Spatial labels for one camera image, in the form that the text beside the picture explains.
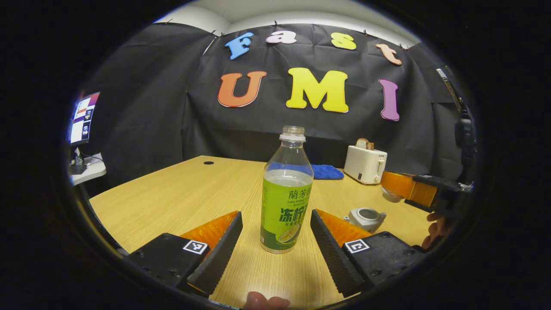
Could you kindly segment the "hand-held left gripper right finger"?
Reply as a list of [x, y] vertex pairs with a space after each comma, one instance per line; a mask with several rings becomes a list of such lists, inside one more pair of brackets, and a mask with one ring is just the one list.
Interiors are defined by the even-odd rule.
[[392, 280], [426, 255], [394, 234], [368, 233], [328, 212], [312, 211], [310, 227], [337, 290], [345, 298]]

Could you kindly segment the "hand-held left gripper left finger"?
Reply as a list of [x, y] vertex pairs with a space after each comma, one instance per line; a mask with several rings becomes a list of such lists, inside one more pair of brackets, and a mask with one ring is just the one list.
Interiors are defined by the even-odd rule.
[[208, 298], [216, 289], [242, 232], [233, 211], [180, 236], [162, 233], [128, 255], [128, 260], [181, 291]]

